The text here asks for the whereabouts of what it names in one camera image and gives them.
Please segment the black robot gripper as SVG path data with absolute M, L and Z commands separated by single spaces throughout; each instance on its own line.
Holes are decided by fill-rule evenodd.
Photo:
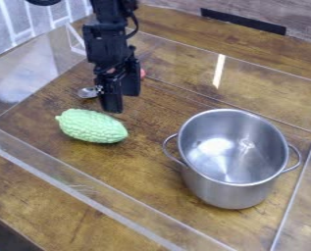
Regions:
M 97 96 L 102 109 L 110 113 L 122 112 L 122 94 L 141 93 L 141 64 L 136 47 L 128 44 L 136 32 L 127 33 L 127 24 L 92 21 L 82 29 L 88 60 L 94 64 Z

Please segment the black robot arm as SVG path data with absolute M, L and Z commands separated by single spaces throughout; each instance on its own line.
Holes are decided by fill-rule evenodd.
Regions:
M 124 111 L 122 96 L 141 93 L 141 63 L 136 47 L 128 44 L 139 30 L 127 33 L 128 19 L 135 25 L 137 0 L 92 0 L 96 18 L 84 25 L 89 62 L 94 64 L 94 90 L 106 112 Z

